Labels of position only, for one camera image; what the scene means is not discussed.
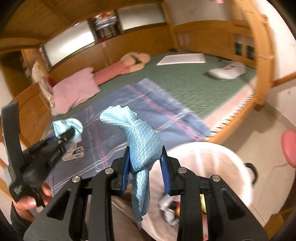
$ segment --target stool seat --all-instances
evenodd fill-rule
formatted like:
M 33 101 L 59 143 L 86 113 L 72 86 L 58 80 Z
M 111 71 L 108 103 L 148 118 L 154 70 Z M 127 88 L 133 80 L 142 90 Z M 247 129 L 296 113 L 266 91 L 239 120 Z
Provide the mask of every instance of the stool seat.
M 281 149 L 287 163 L 296 167 L 296 133 L 290 130 L 285 131 L 281 136 Z

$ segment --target wooden bed post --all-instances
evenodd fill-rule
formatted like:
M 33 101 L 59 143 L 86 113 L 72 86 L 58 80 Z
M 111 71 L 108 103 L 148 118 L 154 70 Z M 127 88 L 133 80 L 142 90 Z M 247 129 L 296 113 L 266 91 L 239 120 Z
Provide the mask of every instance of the wooden bed post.
M 174 48 L 175 49 L 178 49 L 179 46 L 178 46 L 177 36 L 174 33 L 173 20 L 172 20 L 172 17 L 171 17 L 171 13 L 170 13 L 169 7 L 168 7 L 168 5 L 166 3 L 166 0 L 163 0 L 161 2 L 161 7 L 162 7 L 162 9 L 164 11 L 165 20 L 166 20 L 167 24 L 170 26 L 170 31 L 171 31 L 173 42 L 174 42 Z
M 252 0 L 233 0 L 241 8 L 250 25 L 255 44 L 257 66 L 256 103 L 262 105 L 272 86 L 274 77 L 274 47 L 269 25 L 262 17 Z

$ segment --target tiled floor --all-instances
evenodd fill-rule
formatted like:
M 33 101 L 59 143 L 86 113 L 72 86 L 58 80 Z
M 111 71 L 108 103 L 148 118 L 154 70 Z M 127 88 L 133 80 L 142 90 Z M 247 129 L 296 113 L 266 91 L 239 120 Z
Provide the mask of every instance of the tiled floor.
M 250 210 L 262 225 L 278 213 L 292 187 L 295 169 L 287 165 L 281 152 L 281 134 L 286 127 L 264 109 L 252 111 L 223 145 L 236 152 L 243 162 L 258 169 Z

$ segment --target frosted glass window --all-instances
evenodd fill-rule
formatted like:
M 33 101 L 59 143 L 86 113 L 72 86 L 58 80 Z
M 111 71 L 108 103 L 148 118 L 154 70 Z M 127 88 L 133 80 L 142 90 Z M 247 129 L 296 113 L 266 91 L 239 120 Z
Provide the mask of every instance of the frosted glass window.
M 95 37 L 87 21 L 75 24 L 44 45 L 46 56 L 51 66 L 77 50 L 95 44 Z
M 122 30 L 165 23 L 163 12 L 157 3 L 141 4 L 117 9 Z

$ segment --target metal screw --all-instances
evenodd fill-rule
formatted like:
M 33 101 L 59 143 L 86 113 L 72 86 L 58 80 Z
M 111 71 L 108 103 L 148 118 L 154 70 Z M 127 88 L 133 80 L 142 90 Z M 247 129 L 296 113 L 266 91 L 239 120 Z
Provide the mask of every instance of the metal screw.
M 105 170 L 106 174 L 112 174 L 113 172 L 114 172 L 114 170 L 110 167 Z
M 215 182 L 219 182 L 221 180 L 221 177 L 218 176 L 218 175 L 213 175 L 212 176 L 212 179 L 215 181 Z
M 79 181 L 80 181 L 80 177 L 79 176 L 72 177 L 72 182 L 77 183 Z
M 184 174 L 187 172 L 187 169 L 185 167 L 179 167 L 178 168 L 178 173 Z

